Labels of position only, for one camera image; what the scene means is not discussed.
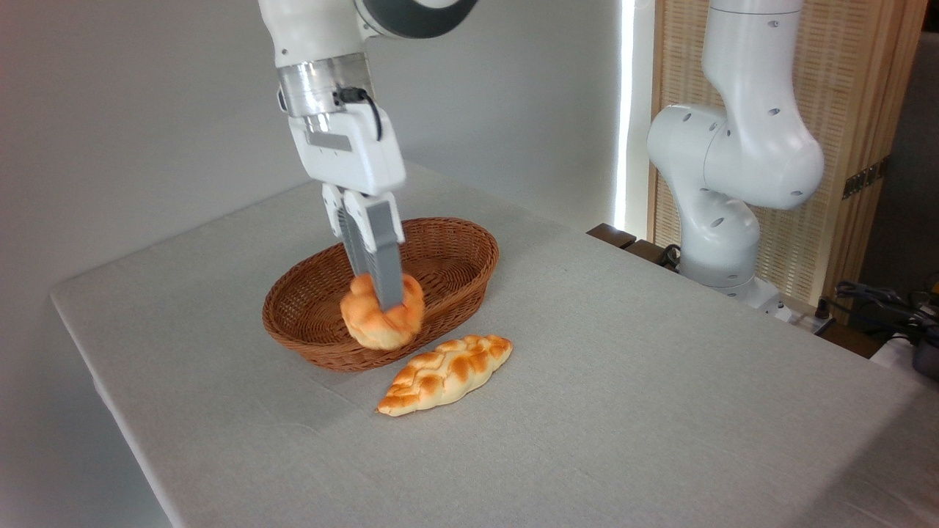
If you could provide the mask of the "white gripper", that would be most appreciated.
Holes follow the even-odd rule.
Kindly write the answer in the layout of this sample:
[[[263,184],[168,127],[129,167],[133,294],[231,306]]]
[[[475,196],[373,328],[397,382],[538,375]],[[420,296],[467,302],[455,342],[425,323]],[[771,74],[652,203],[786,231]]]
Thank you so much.
[[[295,117],[288,118],[288,126],[303,168],[323,183],[326,214],[353,274],[369,274],[380,309],[389,311],[403,303],[399,246],[405,237],[395,197],[385,191],[403,186],[406,170],[390,118],[382,107],[376,110],[380,134],[369,103],[322,114],[327,131],[313,133]],[[353,191],[342,195],[335,185]]]

